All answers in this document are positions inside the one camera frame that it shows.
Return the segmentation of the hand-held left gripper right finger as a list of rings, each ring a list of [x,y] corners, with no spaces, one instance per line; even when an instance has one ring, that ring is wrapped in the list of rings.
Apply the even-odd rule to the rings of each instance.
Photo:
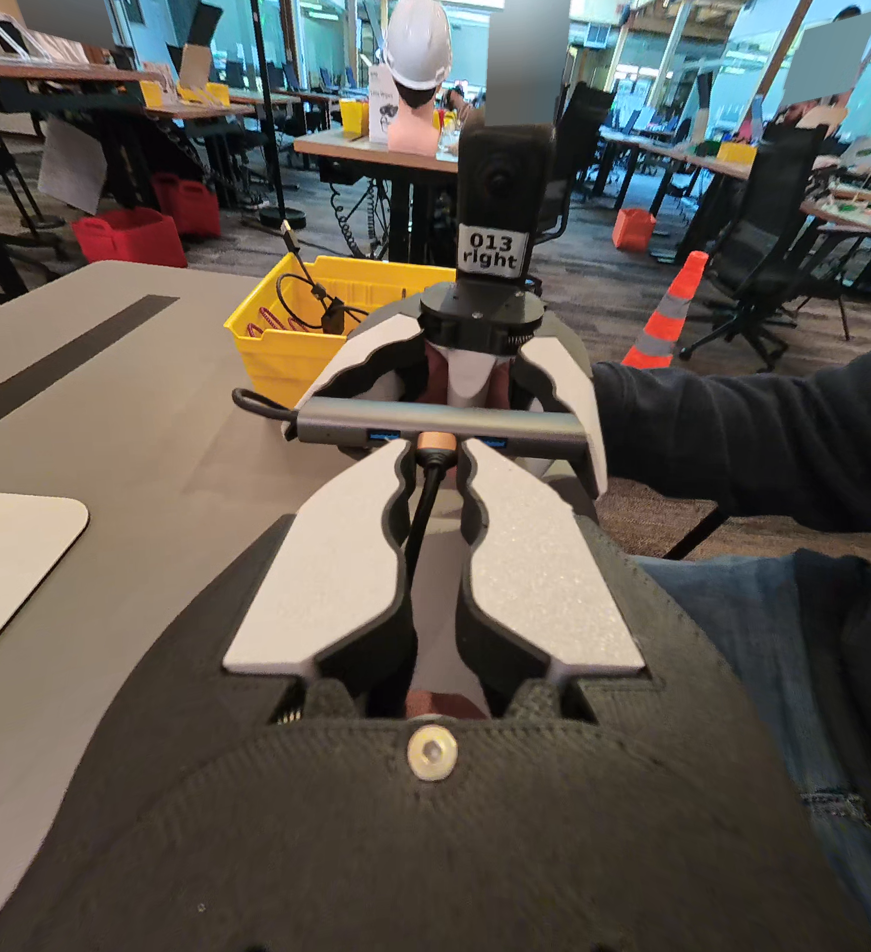
[[[499,716],[530,681],[631,679],[647,663],[577,517],[548,483],[476,439],[459,446],[466,553],[454,614],[460,659]]]

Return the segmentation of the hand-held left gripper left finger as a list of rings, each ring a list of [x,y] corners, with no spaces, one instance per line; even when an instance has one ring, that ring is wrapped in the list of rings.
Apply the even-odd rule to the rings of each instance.
[[[396,439],[312,494],[253,592],[224,670],[334,679],[371,716],[404,716],[416,666],[403,551],[415,487],[414,447]]]

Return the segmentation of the grey usb hub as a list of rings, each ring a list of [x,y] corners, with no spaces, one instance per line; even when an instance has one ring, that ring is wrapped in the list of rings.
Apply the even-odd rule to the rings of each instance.
[[[313,397],[287,425],[285,438],[304,444],[370,450],[416,442],[423,433],[476,439],[517,457],[582,459],[588,451],[582,423],[567,413],[457,409],[442,405]]]

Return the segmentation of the black usb cable orange plug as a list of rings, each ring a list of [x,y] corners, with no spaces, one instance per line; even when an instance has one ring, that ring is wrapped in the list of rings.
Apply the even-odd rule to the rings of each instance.
[[[418,506],[412,518],[404,547],[409,589],[412,588],[415,581],[421,546],[436,503],[437,494],[446,475],[456,466],[456,437],[450,433],[434,431],[419,434],[416,458],[417,465],[422,471],[423,483]]]

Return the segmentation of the person's right forearm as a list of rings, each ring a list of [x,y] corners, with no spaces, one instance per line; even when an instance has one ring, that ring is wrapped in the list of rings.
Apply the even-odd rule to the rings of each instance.
[[[871,351],[808,377],[592,370],[610,476],[729,516],[871,533]]]

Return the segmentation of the person's right hand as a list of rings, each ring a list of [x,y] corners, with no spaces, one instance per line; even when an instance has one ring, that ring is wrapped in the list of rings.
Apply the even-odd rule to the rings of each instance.
[[[427,359],[426,386],[416,402],[421,404],[448,406],[449,401],[449,361],[440,349],[425,344]]]

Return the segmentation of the yellow plastic bin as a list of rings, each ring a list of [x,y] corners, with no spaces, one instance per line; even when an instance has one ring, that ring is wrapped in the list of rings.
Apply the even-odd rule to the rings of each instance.
[[[367,311],[368,315],[384,305],[401,303],[432,285],[452,281],[455,276],[453,268],[325,255],[317,256],[307,266],[312,277],[331,295]],[[288,271],[299,273],[296,261],[286,253],[233,311],[225,327],[232,334],[252,389],[291,407],[361,324],[348,319],[342,336],[275,327],[274,318],[285,317],[276,300],[275,279]],[[313,300],[305,285],[287,282],[283,293],[302,319],[319,322],[322,306]]]

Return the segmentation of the orange traffic cone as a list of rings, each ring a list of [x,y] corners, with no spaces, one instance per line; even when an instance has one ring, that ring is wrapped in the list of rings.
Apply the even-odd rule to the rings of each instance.
[[[672,363],[691,301],[703,279],[709,258],[709,254],[703,251],[693,251],[688,255],[622,364],[647,370],[668,367]]]

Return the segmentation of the black slanted bar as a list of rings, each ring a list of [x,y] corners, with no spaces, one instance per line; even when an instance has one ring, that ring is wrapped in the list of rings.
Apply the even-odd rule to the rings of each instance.
[[[666,561],[681,561],[694,552],[722,527],[729,516],[719,507],[707,513],[680,541],[675,543],[662,558]]]

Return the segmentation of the mannequin head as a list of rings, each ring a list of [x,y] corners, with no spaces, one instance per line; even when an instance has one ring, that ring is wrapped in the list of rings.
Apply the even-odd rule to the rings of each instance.
[[[434,125],[437,88],[413,89],[398,81],[394,87],[397,112],[387,128],[387,148],[405,155],[436,157],[440,138]]]

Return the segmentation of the person's jeans-clad legs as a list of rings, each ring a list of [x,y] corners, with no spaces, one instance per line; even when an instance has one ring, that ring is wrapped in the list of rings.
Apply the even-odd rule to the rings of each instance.
[[[871,810],[820,715],[794,557],[634,560],[695,621],[744,684],[824,858],[871,927]]]

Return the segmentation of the black office chair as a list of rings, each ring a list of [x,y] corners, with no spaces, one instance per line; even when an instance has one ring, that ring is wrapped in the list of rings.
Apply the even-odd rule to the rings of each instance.
[[[573,88],[556,127],[554,163],[539,212],[536,243],[544,244],[566,231],[572,192],[596,159],[601,127],[614,95],[585,82]]]
[[[772,127],[758,148],[739,202],[739,211],[717,239],[704,277],[731,305],[711,303],[718,316],[712,331],[682,348],[680,361],[715,340],[743,339],[772,372],[788,344],[767,323],[796,298],[836,300],[849,333],[844,289],[833,277],[820,277],[814,265],[794,255],[806,220],[806,199],[813,164],[825,138],[825,128]]]

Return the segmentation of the white product box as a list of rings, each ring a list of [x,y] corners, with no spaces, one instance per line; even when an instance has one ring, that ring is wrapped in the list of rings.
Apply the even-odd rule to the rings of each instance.
[[[368,83],[371,143],[388,147],[389,128],[398,113],[399,102],[391,70],[383,63],[372,65]]]

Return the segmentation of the white document holder stand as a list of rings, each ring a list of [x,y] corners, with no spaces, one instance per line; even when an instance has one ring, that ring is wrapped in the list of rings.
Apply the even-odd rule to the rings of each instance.
[[[89,520],[75,499],[0,493],[0,634]]]

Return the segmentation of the person's dark jacket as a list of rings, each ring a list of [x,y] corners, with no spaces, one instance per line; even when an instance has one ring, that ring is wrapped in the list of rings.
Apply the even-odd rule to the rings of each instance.
[[[871,564],[806,549],[793,560],[813,693],[871,819]]]

